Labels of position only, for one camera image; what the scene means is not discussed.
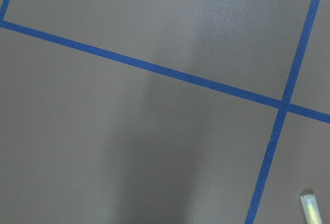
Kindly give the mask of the yellow highlighter pen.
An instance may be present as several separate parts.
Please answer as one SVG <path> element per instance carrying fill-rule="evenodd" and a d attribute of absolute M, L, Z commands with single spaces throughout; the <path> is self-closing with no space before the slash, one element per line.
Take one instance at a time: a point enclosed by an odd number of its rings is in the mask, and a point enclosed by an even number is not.
<path fill-rule="evenodd" d="M 307 224 L 323 224 L 315 195 L 304 194 L 300 199 Z"/>

